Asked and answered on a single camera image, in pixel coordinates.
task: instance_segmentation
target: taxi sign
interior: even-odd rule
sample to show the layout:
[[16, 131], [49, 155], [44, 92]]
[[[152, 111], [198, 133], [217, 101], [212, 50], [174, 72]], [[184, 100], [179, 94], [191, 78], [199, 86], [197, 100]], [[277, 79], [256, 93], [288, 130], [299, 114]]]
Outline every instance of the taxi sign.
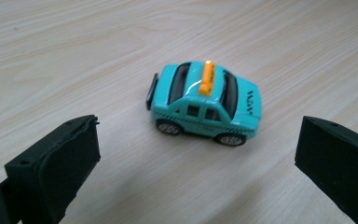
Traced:
[[200, 83], [199, 94], [211, 96], [214, 84], [214, 63], [206, 61]]

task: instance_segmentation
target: rear windshield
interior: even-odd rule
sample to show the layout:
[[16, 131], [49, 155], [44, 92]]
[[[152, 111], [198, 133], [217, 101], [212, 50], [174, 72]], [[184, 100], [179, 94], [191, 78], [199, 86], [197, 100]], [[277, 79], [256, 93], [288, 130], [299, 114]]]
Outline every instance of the rear windshield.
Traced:
[[234, 119], [238, 102], [237, 79], [226, 70], [224, 71], [224, 74], [225, 78], [222, 97], [220, 98], [220, 104], [222, 104], [222, 106], [228, 112], [229, 116]]
[[190, 67], [190, 63], [183, 63], [179, 65], [178, 68], [176, 69], [171, 85], [170, 97], [168, 100], [169, 105], [173, 101], [183, 96], [189, 67]]

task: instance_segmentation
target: tire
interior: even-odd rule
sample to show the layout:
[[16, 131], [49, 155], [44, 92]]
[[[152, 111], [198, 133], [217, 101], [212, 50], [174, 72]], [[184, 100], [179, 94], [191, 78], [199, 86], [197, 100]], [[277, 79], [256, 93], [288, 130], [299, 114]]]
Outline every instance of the tire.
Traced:
[[183, 132], [183, 128], [180, 125], [167, 120], [158, 120], [156, 127], [160, 132], [169, 135], [179, 135]]
[[214, 140], [229, 147], [238, 147], [246, 143], [246, 136], [235, 133], [222, 133], [217, 135]]

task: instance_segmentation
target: turquoise toy car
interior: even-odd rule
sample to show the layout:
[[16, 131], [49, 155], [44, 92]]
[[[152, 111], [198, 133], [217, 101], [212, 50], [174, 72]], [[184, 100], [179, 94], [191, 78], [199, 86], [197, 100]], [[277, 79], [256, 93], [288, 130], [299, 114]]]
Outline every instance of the turquoise toy car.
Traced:
[[231, 147], [256, 136], [262, 110], [254, 83], [211, 61], [166, 65], [146, 107], [162, 133], [197, 133]]

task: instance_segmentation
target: wooden table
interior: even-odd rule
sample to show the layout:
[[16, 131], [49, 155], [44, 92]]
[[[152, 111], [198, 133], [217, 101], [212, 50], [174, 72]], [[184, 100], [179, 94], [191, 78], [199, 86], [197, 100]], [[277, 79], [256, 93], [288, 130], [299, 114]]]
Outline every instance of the wooden table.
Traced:
[[[213, 60], [262, 93], [243, 147], [159, 133], [167, 63]], [[0, 0], [4, 165], [95, 114], [102, 160], [62, 223], [352, 223], [294, 165], [302, 117], [358, 132], [358, 1]]]

